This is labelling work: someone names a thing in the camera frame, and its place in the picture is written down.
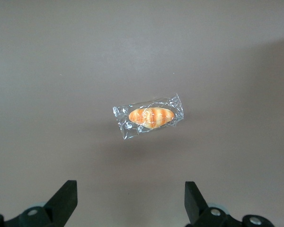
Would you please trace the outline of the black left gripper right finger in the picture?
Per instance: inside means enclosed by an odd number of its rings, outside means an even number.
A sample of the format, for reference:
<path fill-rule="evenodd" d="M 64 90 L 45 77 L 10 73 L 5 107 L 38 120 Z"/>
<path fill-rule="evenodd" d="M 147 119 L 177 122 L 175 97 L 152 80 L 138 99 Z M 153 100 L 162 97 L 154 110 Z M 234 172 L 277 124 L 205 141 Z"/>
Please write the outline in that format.
<path fill-rule="evenodd" d="M 271 227 L 272 222 L 262 216 L 245 215 L 241 221 L 217 206 L 210 207 L 195 182 L 185 182 L 185 209 L 188 227 Z"/>

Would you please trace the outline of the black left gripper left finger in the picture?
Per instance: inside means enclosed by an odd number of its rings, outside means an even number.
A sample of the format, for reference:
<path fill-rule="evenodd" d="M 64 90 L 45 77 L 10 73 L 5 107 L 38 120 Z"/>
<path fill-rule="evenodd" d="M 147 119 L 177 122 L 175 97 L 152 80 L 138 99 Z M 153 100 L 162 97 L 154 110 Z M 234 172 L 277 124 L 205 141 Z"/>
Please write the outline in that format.
<path fill-rule="evenodd" d="M 77 207 L 77 181 L 68 180 L 44 206 L 34 206 L 17 217 L 5 220 L 0 227 L 63 227 Z"/>

